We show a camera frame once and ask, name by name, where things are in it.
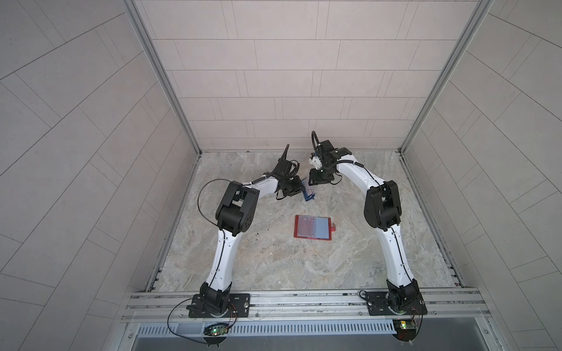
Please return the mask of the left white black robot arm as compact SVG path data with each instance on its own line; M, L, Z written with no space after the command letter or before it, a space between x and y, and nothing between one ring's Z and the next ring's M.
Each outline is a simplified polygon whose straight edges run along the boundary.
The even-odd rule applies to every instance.
M255 217L258 201L281 192L301 192L300 163L281 156L271 172L248 183L229 181L212 225L217 227L217 249L209 276L189 307L190 317L222 317L231 305L232 272L243 234Z

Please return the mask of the red card holder wallet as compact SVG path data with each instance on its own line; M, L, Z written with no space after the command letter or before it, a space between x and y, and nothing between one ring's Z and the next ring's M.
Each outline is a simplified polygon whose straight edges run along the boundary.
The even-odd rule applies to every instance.
M335 223L329 217L296 215L294 238L331 241L336 231Z

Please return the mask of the white pink VIP card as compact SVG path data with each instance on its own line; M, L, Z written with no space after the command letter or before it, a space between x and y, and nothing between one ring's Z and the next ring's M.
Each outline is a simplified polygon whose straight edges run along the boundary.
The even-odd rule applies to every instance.
M315 197L316 193L315 193L313 187L310 186L309 184L305 184L304 190L305 190L305 194L306 194L307 198L314 198Z

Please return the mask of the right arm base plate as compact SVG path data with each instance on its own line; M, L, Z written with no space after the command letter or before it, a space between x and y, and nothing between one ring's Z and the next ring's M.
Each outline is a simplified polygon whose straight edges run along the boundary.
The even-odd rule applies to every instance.
M427 307L420 292L402 296L398 292L364 291L359 296L366 302L370 316L427 314Z

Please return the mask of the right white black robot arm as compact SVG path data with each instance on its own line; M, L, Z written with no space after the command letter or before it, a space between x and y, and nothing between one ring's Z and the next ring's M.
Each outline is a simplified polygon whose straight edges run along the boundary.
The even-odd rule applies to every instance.
M379 236L387 268L387 306L394 314L427 314L417 280L414 279L401 238L402 206L398 185L385 181L357 161L347 148L335 148L329 140L311 136L308 184L331 184L335 175L349 178L364 193L364 218Z

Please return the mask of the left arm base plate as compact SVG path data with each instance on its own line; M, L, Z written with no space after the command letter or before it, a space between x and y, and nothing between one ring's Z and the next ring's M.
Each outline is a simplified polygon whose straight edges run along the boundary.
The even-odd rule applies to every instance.
M251 295L248 293L227 293L207 295L196 294L187 305L189 318L247 317Z

